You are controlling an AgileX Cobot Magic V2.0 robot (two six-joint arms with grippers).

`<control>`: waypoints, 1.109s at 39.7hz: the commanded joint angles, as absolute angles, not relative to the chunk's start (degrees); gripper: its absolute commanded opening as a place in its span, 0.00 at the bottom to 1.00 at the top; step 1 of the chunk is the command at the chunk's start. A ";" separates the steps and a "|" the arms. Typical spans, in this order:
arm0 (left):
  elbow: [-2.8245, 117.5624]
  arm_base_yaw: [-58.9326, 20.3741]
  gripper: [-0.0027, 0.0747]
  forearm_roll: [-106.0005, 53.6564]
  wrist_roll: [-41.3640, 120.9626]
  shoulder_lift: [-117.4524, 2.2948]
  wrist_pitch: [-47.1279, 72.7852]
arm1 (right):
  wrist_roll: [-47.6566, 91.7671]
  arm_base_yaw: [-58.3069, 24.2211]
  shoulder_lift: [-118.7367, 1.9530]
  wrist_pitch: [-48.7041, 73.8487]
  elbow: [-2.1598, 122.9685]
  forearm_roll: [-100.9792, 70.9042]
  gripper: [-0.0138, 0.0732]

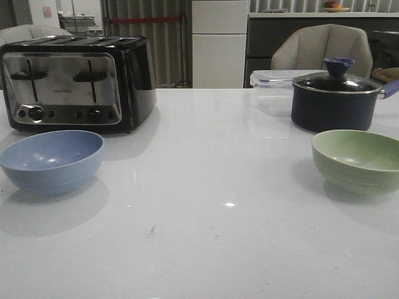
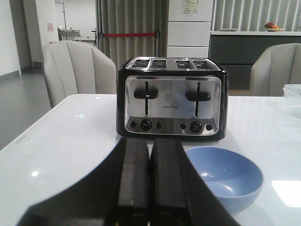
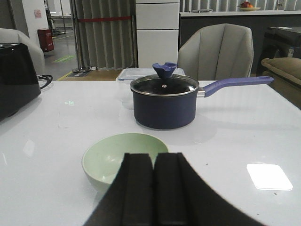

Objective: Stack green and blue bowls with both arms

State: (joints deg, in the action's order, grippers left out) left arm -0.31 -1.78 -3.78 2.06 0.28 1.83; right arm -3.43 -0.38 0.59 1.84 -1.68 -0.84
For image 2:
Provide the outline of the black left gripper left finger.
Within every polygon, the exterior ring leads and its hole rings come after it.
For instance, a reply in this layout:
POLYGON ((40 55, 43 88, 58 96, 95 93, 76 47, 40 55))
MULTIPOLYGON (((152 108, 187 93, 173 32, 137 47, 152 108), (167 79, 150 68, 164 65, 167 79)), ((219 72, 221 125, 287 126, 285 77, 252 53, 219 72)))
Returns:
POLYGON ((31 206, 19 226, 146 226, 149 153, 146 142, 122 138, 88 175, 31 206))

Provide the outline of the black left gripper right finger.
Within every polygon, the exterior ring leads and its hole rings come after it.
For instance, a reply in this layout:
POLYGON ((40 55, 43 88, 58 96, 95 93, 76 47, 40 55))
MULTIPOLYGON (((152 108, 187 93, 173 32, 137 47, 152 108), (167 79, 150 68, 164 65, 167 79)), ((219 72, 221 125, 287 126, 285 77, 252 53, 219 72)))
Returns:
POLYGON ((155 140, 150 185, 152 226, 238 225, 201 179, 178 140, 155 140))

